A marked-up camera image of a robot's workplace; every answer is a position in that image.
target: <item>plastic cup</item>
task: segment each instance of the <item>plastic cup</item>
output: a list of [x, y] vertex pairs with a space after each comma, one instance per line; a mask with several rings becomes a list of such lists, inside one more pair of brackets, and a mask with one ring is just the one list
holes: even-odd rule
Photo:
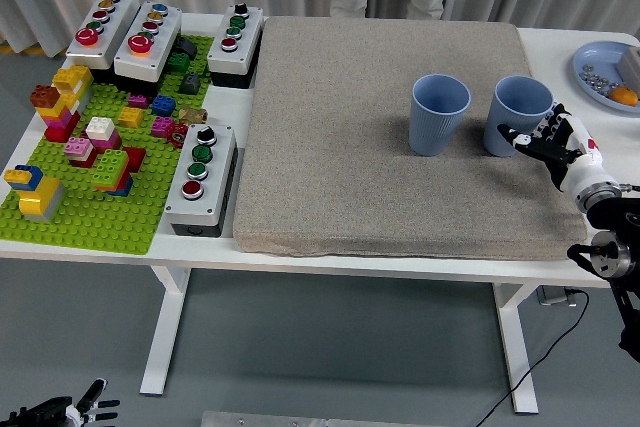
[[425, 156], [442, 152], [470, 103], [469, 89], [454, 77], [431, 74], [418, 79], [413, 85], [409, 117], [413, 151]]
[[496, 84], [484, 129], [484, 148], [497, 157], [511, 157], [516, 149], [498, 132], [498, 125], [530, 134], [553, 108], [553, 95], [541, 82], [524, 75], [505, 77]]

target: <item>plate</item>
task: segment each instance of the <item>plate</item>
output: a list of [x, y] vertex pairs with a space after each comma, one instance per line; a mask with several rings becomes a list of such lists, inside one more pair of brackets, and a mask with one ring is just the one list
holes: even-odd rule
[[580, 85], [590, 97], [612, 109], [640, 116], [640, 106], [631, 107], [630, 105], [614, 102], [591, 89], [591, 87], [580, 78], [580, 74], [583, 72], [582, 67], [589, 64], [593, 65], [594, 74], [608, 79], [610, 83], [617, 82], [618, 84], [623, 84], [624, 82], [616, 69], [616, 65], [629, 47], [632, 46], [621, 42], [591, 42], [590, 44], [583, 45], [573, 56], [573, 72], [578, 85]]

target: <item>green baseplate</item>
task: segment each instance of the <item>green baseplate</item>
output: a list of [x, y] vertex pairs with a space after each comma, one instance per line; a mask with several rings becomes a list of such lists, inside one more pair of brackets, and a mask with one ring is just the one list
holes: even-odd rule
[[[174, 121], [177, 121], [178, 110], [183, 105], [202, 107], [209, 85], [206, 56], [213, 38], [184, 37], [198, 47], [198, 55], [191, 62], [189, 72], [196, 72], [201, 84], [197, 95], [179, 94], [178, 88], [185, 74], [162, 74], [158, 90], [176, 99]], [[71, 166], [63, 153], [64, 144], [49, 142], [43, 136], [27, 164], [39, 167], [44, 175], [60, 179], [65, 188], [64, 196], [49, 222], [33, 222], [22, 216], [18, 208], [18, 194], [12, 190], [0, 207], [0, 238], [139, 255], [149, 250], [180, 151], [165, 139], [151, 135], [155, 116], [150, 108], [144, 110], [144, 120], [139, 129], [118, 125], [118, 116], [127, 106], [128, 98], [129, 92], [119, 91], [113, 85], [93, 84], [93, 97], [72, 135], [79, 136], [92, 117], [109, 117], [113, 119], [124, 147], [146, 149], [147, 155], [140, 171], [131, 174], [133, 187], [129, 195], [118, 197], [93, 189], [93, 169]]]

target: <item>black cable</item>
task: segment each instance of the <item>black cable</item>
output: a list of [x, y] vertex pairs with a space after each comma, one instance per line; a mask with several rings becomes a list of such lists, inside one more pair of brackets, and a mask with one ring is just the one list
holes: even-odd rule
[[562, 334], [560, 337], [558, 337], [555, 342], [553, 344], [551, 344], [551, 347], [549, 347], [549, 350], [547, 350], [547, 353], [544, 354], [540, 360], [538, 360], [535, 364], [533, 364], [529, 370], [527, 370], [527, 372], [522, 376], [522, 378], [518, 381], [518, 383], [515, 385], [515, 387], [513, 389], [511, 389], [509, 392], [507, 392], [505, 394], [504, 397], [502, 397], [498, 403], [496, 405], [493, 406], [493, 408], [489, 411], [489, 413], [487, 413], [487, 415], [484, 416], [484, 418], [478, 422], [476, 424], [475, 427], [480, 427], [485, 420], [487, 420], [494, 412], [495, 410], [498, 408], [498, 406], [504, 402], [504, 400], [509, 397], [511, 394], [513, 394], [513, 392], [520, 387], [520, 384], [522, 384], [522, 382], [524, 382], [524, 379], [527, 378], [527, 376], [531, 373], [531, 371], [533, 369], [535, 369], [544, 359], [546, 359], [547, 357], [549, 357], [549, 354], [551, 353], [551, 351], [555, 348], [556, 345], [558, 345], [560, 343], [560, 341], [562, 339], [564, 339], [567, 335], [569, 335], [580, 323], [580, 321], [582, 320], [582, 317], [584, 317], [585, 312], [587, 311], [587, 307], [589, 307], [589, 294], [587, 294], [584, 290], [580, 290], [580, 289], [571, 289], [571, 290], [567, 290], [567, 293], [570, 294], [584, 294], [585, 297], [587, 298], [587, 301], [584, 304], [584, 308], [582, 309], [582, 313], [580, 314], [580, 317], [578, 317], [578, 320], [576, 320], [576, 322], [568, 329], [565, 331], [564, 334]]

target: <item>gray pad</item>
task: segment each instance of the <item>gray pad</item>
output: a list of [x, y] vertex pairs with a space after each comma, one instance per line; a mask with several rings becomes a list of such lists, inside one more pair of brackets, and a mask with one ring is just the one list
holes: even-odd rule
[[[445, 150], [408, 144], [411, 88], [462, 80], [472, 103]], [[529, 75], [508, 24], [267, 20], [234, 219], [241, 249], [476, 259], [566, 258], [583, 217], [541, 162], [482, 146], [495, 84]]]

